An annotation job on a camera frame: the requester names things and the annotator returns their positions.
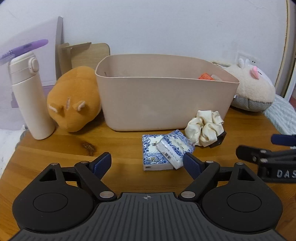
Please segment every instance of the purple highlighter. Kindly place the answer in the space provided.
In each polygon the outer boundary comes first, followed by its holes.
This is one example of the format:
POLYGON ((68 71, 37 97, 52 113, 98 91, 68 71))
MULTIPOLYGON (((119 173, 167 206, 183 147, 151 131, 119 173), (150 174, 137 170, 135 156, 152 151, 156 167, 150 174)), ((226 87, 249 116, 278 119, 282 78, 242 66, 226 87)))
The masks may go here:
POLYGON ((0 56, 0 66, 11 61, 15 57, 18 57, 31 50, 38 49, 46 44, 48 44, 48 40, 41 39, 9 50, 7 53, 0 56))

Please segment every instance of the stuffed animal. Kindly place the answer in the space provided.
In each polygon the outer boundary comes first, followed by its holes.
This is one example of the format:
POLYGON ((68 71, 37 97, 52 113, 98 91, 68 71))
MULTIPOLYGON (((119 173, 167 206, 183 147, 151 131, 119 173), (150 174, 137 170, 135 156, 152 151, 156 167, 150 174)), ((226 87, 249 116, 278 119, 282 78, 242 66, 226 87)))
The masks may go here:
POLYGON ((250 64, 239 59, 238 65, 221 66, 239 80, 239 86, 232 106, 249 111, 263 111, 272 105, 275 98, 275 88, 267 75, 250 64))
POLYGON ((95 72, 87 66, 63 74, 47 96, 50 116, 68 132, 92 121, 101 110, 100 103, 95 72))

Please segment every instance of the wall socket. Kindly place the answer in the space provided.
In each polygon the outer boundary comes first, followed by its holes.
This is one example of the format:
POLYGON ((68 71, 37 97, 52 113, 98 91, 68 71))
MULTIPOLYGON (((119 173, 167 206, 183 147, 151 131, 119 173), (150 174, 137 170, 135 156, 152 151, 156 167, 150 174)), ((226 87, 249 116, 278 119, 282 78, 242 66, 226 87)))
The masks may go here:
POLYGON ((249 59, 250 60, 250 64, 251 65, 256 65, 256 66, 259 66, 259 60, 249 54, 246 54, 244 52, 237 52, 237 57, 236 57, 236 60, 235 62, 238 63, 239 61, 239 58, 242 58, 244 61, 246 61, 246 59, 249 59))

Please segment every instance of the plastic bin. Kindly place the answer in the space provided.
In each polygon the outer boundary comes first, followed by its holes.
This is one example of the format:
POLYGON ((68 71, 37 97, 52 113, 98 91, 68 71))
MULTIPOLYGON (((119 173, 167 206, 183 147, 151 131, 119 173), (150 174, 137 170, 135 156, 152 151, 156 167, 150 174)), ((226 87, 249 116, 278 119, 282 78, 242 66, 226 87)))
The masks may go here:
POLYGON ((117 131, 185 128, 198 110, 224 118, 239 85, 208 61, 162 54, 110 55, 96 75, 106 123, 117 131), (223 81, 197 79, 204 72, 223 81))

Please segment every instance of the white thermos bottle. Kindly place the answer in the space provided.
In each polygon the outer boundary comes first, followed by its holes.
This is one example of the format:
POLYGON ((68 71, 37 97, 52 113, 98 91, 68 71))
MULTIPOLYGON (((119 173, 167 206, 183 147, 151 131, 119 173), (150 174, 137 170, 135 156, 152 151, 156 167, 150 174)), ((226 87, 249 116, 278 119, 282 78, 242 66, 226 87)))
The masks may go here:
POLYGON ((37 140, 49 137, 55 125, 48 114, 36 56, 31 51, 22 54, 12 59, 8 68, 15 99, 31 135, 37 140))

